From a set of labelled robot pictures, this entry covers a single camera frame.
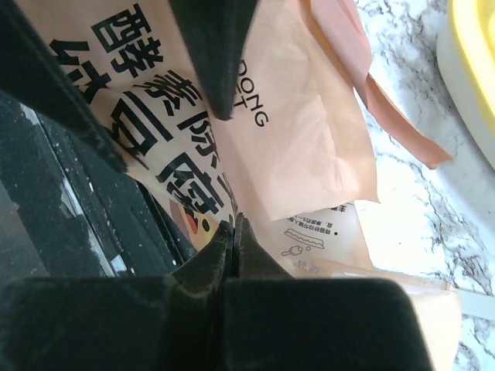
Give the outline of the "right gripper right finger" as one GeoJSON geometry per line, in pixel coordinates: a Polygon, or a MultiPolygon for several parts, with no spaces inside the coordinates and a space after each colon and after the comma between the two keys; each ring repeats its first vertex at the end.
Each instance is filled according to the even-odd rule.
{"type": "Polygon", "coordinates": [[[376,278],[295,279],[237,218],[224,282],[228,370],[430,370],[405,291],[376,278]]]}

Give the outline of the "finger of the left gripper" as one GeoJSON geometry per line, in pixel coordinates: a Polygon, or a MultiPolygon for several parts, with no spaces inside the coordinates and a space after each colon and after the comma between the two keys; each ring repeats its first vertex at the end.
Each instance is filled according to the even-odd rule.
{"type": "Polygon", "coordinates": [[[75,134],[117,172],[118,147],[14,1],[1,2],[1,91],[75,134]]]}
{"type": "Polygon", "coordinates": [[[258,1],[182,0],[169,4],[214,117],[230,120],[244,43],[258,1]]]}

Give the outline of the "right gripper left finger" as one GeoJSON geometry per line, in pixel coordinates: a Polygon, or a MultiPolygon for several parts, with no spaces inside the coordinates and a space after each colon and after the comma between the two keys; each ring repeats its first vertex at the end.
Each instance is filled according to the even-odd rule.
{"type": "Polygon", "coordinates": [[[233,232],[154,277],[26,278],[1,290],[3,370],[215,370],[233,232]]]}

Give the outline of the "pink cat litter bag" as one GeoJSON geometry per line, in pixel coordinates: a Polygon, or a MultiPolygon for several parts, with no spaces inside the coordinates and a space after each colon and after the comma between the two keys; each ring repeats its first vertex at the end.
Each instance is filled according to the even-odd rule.
{"type": "Polygon", "coordinates": [[[333,206],[377,197],[374,153],[357,98],[343,64],[316,20],[310,1],[263,1],[257,7],[241,58],[231,119],[214,117],[168,1],[22,1],[20,7],[45,44],[88,41],[89,56],[111,75],[91,110],[104,125],[110,106],[125,91],[139,97],[173,134],[174,154],[185,152],[208,185],[191,196],[166,190],[158,174],[171,155],[165,140],[140,151],[130,171],[145,184],[200,215],[225,220],[243,212],[255,236],[272,253],[301,247],[321,274],[342,278],[356,268],[372,273],[359,223],[333,247],[304,244],[295,225],[326,216],[333,206]],[[117,73],[119,52],[103,54],[109,37],[104,20],[142,11],[165,61],[141,77],[117,73]]]}

